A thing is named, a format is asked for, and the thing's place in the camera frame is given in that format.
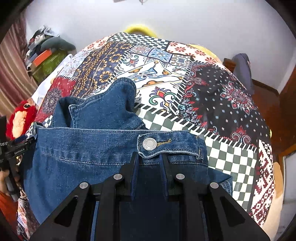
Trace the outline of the orange sleeved left forearm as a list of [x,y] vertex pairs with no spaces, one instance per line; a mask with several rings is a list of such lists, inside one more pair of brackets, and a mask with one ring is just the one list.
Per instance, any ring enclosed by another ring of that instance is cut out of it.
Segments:
[[12,230],[16,233],[17,217],[18,217],[18,203],[14,202],[10,196],[1,192],[0,208],[6,218],[6,221],[11,226]]

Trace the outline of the person's left hand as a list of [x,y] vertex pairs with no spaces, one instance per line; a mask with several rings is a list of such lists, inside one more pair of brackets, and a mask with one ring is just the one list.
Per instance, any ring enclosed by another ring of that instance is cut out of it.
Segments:
[[[6,196],[13,197],[12,191],[9,190],[9,184],[8,181],[10,181],[9,178],[10,171],[9,170],[1,170],[1,193],[5,194]],[[20,175],[18,174],[18,167],[16,167],[15,171],[13,171],[15,184],[17,186],[17,190],[20,188]]]

